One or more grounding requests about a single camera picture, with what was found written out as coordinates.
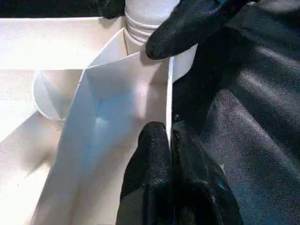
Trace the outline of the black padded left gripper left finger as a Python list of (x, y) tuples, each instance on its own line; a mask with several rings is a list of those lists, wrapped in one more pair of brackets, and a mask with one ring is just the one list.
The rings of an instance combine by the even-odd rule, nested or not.
[(172, 193), (172, 159), (165, 125), (148, 122), (125, 169), (116, 223), (172, 224)]

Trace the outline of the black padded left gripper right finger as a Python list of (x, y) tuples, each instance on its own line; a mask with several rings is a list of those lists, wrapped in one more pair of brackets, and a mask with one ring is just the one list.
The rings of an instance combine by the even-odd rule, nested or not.
[(172, 127), (174, 217), (177, 225), (241, 225), (224, 171), (184, 122)]

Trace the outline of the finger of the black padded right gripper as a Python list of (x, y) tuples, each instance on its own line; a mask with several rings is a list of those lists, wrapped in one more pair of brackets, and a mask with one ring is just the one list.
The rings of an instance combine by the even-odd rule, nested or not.
[(160, 60), (203, 43), (243, 6), (243, 0), (181, 0), (149, 37), (145, 47), (147, 56)]
[(106, 19), (113, 19), (124, 16), (125, 0), (99, 0), (98, 13)]

